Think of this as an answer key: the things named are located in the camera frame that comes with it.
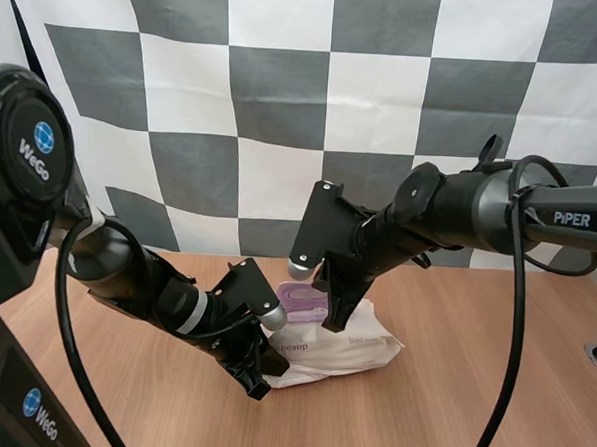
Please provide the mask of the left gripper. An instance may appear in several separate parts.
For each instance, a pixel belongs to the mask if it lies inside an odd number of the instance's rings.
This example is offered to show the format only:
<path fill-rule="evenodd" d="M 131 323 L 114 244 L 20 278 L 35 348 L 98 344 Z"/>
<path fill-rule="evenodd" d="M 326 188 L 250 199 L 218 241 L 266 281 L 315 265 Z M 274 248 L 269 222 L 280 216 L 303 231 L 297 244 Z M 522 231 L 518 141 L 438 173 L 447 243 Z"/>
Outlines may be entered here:
<path fill-rule="evenodd" d="M 212 355 L 256 401 L 271 390 L 263 374 L 281 377 L 290 368 L 287 359 L 269 344 L 255 316 L 242 316 L 224 328 L 194 335 L 191 343 Z"/>

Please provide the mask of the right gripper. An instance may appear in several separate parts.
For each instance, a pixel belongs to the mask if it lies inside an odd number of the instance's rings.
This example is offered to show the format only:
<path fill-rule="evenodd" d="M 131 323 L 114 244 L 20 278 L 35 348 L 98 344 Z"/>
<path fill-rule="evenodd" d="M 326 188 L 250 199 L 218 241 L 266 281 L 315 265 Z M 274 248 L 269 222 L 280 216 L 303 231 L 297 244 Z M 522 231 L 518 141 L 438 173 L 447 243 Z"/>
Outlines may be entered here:
<path fill-rule="evenodd" d="M 328 315 L 322 327 L 342 332 L 353 311 L 374 282 L 366 259 L 365 235 L 356 229 L 319 228 L 314 245 L 322 261 L 312 286 L 328 293 Z"/>

